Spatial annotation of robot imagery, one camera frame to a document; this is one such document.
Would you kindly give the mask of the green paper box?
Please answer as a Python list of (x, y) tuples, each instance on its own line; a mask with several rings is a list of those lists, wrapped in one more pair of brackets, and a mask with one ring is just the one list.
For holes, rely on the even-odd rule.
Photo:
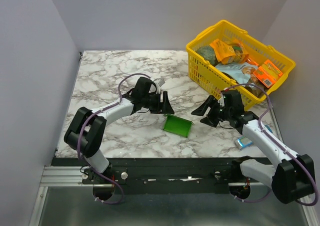
[(172, 115), (165, 114), (165, 123), (163, 126), (163, 131), (188, 138), (190, 130), (194, 123), (190, 120)]

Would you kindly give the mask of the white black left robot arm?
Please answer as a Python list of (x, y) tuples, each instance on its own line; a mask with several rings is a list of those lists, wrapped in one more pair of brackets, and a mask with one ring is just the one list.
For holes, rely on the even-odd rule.
[(146, 74), (140, 77), (135, 86), (121, 93), (122, 80), (118, 85), (119, 98), (97, 110), (81, 107), (77, 110), (65, 135), (64, 142), (77, 152), (94, 170), (93, 176), (99, 183), (106, 183), (111, 177), (111, 164), (105, 158), (100, 146), (106, 126), (139, 112), (142, 108), (151, 114), (174, 114), (167, 91), (162, 91), (164, 79), (152, 79)]

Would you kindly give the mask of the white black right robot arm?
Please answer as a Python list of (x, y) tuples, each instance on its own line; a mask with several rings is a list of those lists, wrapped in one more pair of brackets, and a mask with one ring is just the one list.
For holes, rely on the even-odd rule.
[(262, 164), (250, 157), (238, 159), (230, 169), (230, 176), (240, 182), (253, 178), (269, 187), (276, 198), (284, 203), (297, 202), (304, 206), (314, 206), (319, 201), (313, 159), (290, 149), (262, 124), (252, 111), (245, 111), (239, 91), (225, 89), (221, 98), (209, 96), (204, 103), (192, 111), (192, 115), (202, 116), (201, 123), (216, 127), (227, 121), (257, 146), (271, 162)]

